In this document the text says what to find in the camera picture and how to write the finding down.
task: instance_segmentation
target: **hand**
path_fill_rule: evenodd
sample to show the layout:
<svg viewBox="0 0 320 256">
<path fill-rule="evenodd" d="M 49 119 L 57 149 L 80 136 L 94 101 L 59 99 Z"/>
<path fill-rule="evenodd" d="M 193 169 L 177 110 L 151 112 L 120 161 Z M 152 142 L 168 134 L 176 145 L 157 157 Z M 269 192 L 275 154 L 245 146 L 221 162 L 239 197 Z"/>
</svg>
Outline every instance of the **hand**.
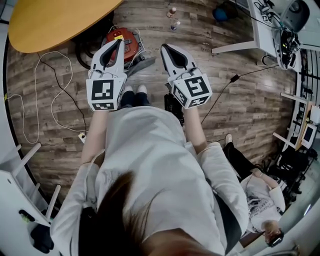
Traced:
<svg viewBox="0 0 320 256">
<path fill-rule="evenodd" d="M 253 175 L 256 176 L 257 178 L 261 178 L 261 176 L 262 176 L 262 174 L 263 174 L 263 173 L 262 173 L 259 169 L 257 169 L 257 168 L 252 169 L 251 172 L 252 172 Z"/>
</svg>

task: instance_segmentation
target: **table leg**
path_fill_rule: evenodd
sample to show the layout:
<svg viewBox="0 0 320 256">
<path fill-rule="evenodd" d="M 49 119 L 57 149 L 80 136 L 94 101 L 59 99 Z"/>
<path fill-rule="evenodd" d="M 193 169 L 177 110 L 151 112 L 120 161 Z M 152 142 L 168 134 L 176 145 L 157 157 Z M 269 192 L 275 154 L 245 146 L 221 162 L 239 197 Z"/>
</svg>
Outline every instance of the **table leg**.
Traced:
<svg viewBox="0 0 320 256">
<path fill-rule="evenodd" d="M 245 50 L 245 49 L 254 49 L 254 48 L 258 48 L 256 42 L 250 41 L 250 42 L 241 42 L 241 43 L 230 44 L 230 45 L 226 45 L 218 48 L 213 48 L 211 52 L 212 54 L 219 54 L 219 53 Z"/>
</svg>

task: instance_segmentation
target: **shoe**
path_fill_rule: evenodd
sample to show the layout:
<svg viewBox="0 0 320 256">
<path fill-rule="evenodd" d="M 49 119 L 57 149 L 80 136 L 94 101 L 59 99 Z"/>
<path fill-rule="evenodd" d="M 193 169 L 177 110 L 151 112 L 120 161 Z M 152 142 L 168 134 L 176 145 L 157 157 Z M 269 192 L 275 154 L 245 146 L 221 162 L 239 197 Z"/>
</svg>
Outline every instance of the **shoe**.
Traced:
<svg viewBox="0 0 320 256">
<path fill-rule="evenodd" d="M 232 142 L 232 135 L 229 133 L 225 136 L 225 144 Z"/>
<path fill-rule="evenodd" d="M 293 192 L 296 193 L 297 195 L 301 195 L 302 194 L 302 191 L 299 188 L 297 190 L 294 190 Z"/>
<path fill-rule="evenodd" d="M 132 86 L 130 85 L 126 85 L 125 88 L 124 88 L 124 91 L 123 93 L 126 93 L 126 92 L 133 92 L 134 89 L 132 88 Z"/>
<path fill-rule="evenodd" d="M 143 84 L 139 85 L 137 93 L 145 93 L 145 94 L 147 94 L 147 87 L 145 87 Z"/>
</svg>

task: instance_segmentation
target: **round table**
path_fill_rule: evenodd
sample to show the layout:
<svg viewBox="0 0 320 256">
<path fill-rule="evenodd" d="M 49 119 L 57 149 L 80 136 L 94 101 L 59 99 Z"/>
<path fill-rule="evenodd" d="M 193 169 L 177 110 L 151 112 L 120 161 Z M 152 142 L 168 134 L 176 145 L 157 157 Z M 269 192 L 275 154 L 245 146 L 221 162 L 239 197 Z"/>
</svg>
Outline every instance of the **round table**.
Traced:
<svg viewBox="0 0 320 256">
<path fill-rule="evenodd" d="M 19 0 L 10 23 L 11 45 L 36 53 L 73 38 L 105 17 L 123 0 Z"/>
</svg>

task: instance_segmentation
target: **electrical outlet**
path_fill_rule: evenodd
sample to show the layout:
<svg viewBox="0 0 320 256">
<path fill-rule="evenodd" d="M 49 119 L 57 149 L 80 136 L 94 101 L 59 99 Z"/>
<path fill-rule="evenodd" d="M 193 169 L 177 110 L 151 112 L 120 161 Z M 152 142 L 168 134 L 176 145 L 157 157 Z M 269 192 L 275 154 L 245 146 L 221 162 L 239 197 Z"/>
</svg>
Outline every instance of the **electrical outlet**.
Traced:
<svg viewBox="0 0 320 256">
<path fill-rule="evenodd" d="M 86 139 L 87 139 L 87 136 L 85 136 L 84 132 L 81 132 L 79 135 L 78 135 L 79 139 L 82 141 L 83 144 L 85 144 L 86 142 Z"/>
</svg>

